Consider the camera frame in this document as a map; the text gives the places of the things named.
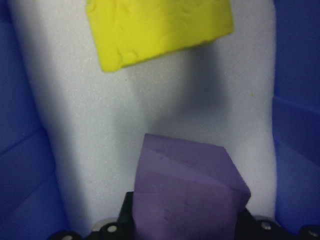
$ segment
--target yellow foam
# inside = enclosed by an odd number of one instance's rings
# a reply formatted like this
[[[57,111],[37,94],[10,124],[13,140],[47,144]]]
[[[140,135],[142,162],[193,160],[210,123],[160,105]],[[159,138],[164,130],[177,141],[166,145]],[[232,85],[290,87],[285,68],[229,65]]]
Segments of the yellow foam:
[[[86,14],[106,72],[233,31],[229,0],[87,0]]]

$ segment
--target purple block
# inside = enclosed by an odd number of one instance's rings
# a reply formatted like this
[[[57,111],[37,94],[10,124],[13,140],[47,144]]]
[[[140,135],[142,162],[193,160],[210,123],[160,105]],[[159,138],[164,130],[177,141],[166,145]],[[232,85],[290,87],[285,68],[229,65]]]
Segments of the purple block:
[[[250,190],[221,146],[146,134],[132,215],[136,240],[233,240]]]

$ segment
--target blue wall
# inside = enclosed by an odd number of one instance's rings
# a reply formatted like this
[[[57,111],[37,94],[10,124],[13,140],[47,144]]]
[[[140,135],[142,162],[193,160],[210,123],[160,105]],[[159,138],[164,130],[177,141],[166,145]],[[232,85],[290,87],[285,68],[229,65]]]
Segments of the blue wall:
[[[320,224],[320,1],[274,4],[276,218],[297,232]]]
[[[8,6],[0,1],[0,239],[68,229],[55,161],[30,91]]]

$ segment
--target foam surface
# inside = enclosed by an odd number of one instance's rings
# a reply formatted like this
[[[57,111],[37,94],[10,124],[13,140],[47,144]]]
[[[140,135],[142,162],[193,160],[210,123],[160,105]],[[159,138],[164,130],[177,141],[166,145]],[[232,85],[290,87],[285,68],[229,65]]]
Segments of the foam surface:
[[[118,215],[145,133],[224,146],[249,210],[274,216],[272,0],[232,0],[233,34],[115,73],[100,70],[86,1],[9,4],[75,231]]]

